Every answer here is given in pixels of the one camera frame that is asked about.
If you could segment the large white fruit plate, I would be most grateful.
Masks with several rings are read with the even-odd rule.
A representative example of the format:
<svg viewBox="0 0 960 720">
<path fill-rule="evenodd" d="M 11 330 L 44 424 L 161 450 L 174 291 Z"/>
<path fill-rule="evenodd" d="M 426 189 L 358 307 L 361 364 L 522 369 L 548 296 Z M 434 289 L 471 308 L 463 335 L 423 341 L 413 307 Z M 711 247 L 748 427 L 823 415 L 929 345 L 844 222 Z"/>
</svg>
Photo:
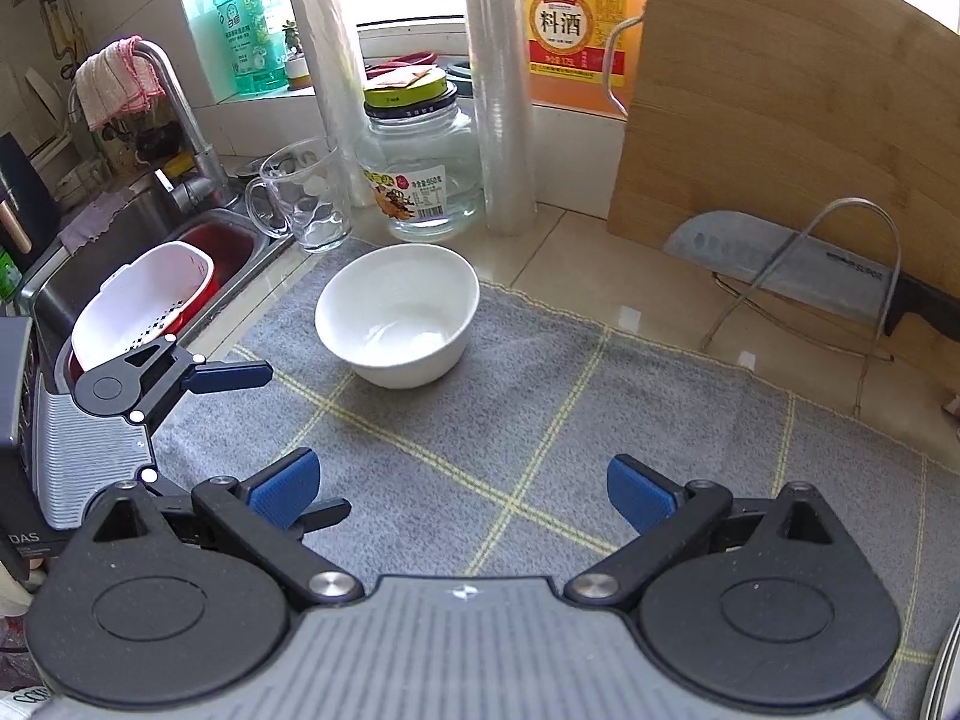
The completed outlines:
<svg viewBox="0 0 960 720">
<path fill-rule="evenodd" d="M 960 617 L 953 621 L 942 640 L 934 668 L 926 684 L 921 720 L 958 720 L 960 718 Z"/>
</svg>

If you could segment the pink white dishcloth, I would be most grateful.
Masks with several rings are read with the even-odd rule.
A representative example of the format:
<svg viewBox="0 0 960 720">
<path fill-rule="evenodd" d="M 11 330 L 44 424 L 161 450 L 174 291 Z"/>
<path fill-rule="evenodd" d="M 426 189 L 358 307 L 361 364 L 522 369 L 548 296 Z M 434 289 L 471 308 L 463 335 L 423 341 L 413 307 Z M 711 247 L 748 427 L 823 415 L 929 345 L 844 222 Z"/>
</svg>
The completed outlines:
<svg viewBox="0 0 960 720">
<path fill-rule="evenodd" d="M 153 65 L 135 52 L 139 44 L 139 36 L 114 41 L 76 70 L 76 96 L 91 132 L 117 117 L 142 114 L 164 96 Z"/>
</svg>

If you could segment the orange cooking wine jug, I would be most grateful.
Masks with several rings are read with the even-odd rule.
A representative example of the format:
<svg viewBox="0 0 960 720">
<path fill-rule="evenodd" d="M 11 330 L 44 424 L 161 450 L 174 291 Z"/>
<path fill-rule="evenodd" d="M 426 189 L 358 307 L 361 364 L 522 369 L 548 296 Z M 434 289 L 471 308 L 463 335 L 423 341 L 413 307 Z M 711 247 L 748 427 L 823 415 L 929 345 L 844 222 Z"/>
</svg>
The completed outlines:
<svg viewBox="0 0 960 720">
<path fill-rule="evenodd" d="M 646 0 L 524 0 L 530 96 L 623 121 L 635 91 Z"/>
</svg>

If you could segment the grey teal checked mat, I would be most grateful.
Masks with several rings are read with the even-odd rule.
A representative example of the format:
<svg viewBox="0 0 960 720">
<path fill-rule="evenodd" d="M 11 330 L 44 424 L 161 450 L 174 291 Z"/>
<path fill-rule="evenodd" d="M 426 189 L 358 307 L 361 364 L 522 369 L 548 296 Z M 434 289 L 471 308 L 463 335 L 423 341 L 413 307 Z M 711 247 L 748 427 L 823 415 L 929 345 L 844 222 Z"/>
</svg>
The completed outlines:
<svg viewBox="0 0 960 720">
<path fill-rule="evenodd" d="M 236 478 L 306 445 L 322 489 L 352 515 L 314 548 L 364 582 L 382 574 L 573 577 L 631 538 L 607 497 L 608 462 L 633 455 L 679 481 L 743 497 L 817 486 L 903 621 L 878 699 L 918 715 L 958 611 L 958 478 L 862 422 L 750 372 L 483 291 L 462 359 L 438 382 L 393 392 L 320 344 L 314 307 L 348 242 L 231 349 L 274 366 L 265 387 L 185 397 L 155 436 L 184 486 Z"/>
</svg>

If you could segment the steel kitchen sink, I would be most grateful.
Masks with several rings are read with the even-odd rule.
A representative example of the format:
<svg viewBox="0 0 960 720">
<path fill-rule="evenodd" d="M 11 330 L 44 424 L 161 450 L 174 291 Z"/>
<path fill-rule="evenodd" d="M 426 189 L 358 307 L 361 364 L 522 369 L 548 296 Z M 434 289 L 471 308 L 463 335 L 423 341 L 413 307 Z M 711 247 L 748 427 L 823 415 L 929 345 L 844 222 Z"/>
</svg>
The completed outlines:
<svg viewBox="0 0 960 720">
<path fill-rule="evenodd" d="M 239 200 L 224 208 L 210 206 L 184 213 L 149 177 L 128 188 L 132 199 L 114 216 L 104 234 L 76 252 L 53 242 L 26 271 L 14 293 L 14 312 L 34 320 L 47 387 L 57 394 L 73 385 L 73 374 L 68 370 L 73 325 L 99 284 L 119 266 L 174 239 L 212 255 L 218 291 L 178 333 L 181 343 L 189 344 L 291 245 L 259 231 Z"/>
</svg>

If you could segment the floral bowl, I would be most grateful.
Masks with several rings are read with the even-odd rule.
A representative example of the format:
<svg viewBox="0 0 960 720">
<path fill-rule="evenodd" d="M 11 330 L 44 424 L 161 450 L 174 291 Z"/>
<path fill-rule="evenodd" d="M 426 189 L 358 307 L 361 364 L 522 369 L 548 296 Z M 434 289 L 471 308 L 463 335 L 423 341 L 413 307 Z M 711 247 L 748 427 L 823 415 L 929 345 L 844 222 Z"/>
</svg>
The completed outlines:
<svg viewBox="0 0 960 720">
<path fill-rule="evenodd" d="M 462 358 L 480 304 L 467 259 L 433 244 L 361 255 L 331 278 L 314 312 L 320 343 L 366 382 L 412 390 Z"/>
</svg>

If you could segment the clear glass mug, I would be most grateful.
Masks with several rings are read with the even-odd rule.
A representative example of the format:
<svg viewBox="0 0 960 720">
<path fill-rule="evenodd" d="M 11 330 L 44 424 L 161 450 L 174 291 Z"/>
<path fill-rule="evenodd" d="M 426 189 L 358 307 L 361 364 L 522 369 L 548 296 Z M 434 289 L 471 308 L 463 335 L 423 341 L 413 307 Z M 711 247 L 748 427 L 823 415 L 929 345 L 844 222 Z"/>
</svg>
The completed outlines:
<svg viewBox="0 0 960 720">
<path fill-rule="evenodd" d="M 308 138 L 270 154 L 244 190 L 252 223 L 306 252 L 342 245 L 352 232 L 352 200 L 338 149 Z"/>
</svg>

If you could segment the green dish soap bottle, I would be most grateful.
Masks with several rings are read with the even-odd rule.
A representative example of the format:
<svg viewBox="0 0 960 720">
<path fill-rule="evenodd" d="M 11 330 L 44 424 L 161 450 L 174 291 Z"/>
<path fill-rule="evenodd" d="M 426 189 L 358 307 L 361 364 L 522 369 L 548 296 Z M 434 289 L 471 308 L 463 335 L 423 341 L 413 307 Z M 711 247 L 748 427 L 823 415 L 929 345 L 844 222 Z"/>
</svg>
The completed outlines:
<svg viewBox="0 0 960 720">
<path fill-rule="evenodd" d="M 265 0 L 213 0 L 241 96 L 272 93 L 286 85 L 281 34 L 270 29 Z"/>
</svg>

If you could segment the black air fryer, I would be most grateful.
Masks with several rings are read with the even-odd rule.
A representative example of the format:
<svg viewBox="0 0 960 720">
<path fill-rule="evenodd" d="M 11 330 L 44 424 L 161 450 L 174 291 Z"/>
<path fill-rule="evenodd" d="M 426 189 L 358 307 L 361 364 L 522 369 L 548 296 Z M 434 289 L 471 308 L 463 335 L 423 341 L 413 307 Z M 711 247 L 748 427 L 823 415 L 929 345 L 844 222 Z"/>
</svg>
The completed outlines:
<svg viewBox="0 0 960 720">
<path fill-rule="evenodd" d="M 26 273 L 57 238 L 59 208 L 11 133 L 0 138 L 2 247 Z"/>
</svg>

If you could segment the small potted plant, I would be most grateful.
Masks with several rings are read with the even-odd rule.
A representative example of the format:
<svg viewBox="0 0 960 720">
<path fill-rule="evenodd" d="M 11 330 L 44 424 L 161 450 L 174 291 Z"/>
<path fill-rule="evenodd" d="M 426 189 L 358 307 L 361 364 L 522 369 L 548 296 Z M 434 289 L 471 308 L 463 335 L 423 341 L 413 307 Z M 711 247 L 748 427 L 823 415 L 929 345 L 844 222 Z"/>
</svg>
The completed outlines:
<svg viewBox="0 0 960 720">
<path fill-rule="evenodd" d="M 281 27 L 283 32 L 283 42 L 285 43 L 285 75 L 288 80 L 288 88 L 291 91 L 295 89 L 306 89 L 313 84 L 311 75 L 309 75 L 308 62 L 301 44 L 298 28 L 293 20 L 286 20 Z"/>
</svg>

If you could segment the tall plastic wrap roll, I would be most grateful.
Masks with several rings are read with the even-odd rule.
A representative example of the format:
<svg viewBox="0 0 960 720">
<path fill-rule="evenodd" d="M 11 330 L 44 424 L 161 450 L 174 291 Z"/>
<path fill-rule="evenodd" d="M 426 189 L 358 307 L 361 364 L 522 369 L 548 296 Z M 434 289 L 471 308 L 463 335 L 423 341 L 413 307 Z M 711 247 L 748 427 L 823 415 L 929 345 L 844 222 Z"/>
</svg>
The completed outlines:
<svg viewBox="0 0 960 720">
<path fill-rule="evenodd" d="M 485 218 L 494 234 L 519 236 L 537 215 L 524 0 L 466 0 L 466 9 Z"/>
</svg>

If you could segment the glass jar yellow lid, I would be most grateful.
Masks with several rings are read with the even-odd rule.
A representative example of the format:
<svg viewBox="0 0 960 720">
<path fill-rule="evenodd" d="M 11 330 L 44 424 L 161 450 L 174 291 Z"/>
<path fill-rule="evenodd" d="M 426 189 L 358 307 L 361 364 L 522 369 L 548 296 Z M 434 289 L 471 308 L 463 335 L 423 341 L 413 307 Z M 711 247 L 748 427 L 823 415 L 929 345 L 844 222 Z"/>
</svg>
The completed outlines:
<svg viewBox="0 0 960 720">
<path fill-rule="evenodd" d="M 394 238 L 439 242 L 477 218 L 483 177 L 477 132 L 457 86 L 436 65 L 405 65 L 363 89 L 355 161 Z"/>
</svg>

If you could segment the bamboo cutting board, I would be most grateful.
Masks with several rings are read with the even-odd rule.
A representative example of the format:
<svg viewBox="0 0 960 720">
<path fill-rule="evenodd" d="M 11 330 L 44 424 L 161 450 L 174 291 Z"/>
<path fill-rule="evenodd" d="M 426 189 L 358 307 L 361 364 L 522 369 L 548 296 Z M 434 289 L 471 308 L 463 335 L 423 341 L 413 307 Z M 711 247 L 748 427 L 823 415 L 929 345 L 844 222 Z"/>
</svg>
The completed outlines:
<svg viewBox="0 0 960 720">
<path fill-rule="evenodd" d="M 958 288 L 958 37 L 903 0 L 647 0 L 613 234 L 882 206 L 910 275 Z"/>
</svg>

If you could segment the black handled cleaver knife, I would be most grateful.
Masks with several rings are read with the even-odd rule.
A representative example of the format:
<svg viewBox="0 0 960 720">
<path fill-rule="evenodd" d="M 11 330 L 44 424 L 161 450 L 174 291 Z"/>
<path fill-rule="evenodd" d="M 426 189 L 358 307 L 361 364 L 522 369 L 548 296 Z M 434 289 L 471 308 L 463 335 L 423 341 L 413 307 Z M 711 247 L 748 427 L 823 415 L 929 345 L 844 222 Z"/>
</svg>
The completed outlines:
<svg viewBox="0 0 960 720">
<path fill-rule="evenodd" d="M 795 235 L 789 227 L 740 211 L 708 211 L 677 227 L 662 250 L 748 283 Z M 861 325 L 872 325 L 885 312 L 887 337 L 908 314 L 952 341 L 960 330 L 957 298 L 822 239 L 802 241 L 763 288 Z"/>
</svg>

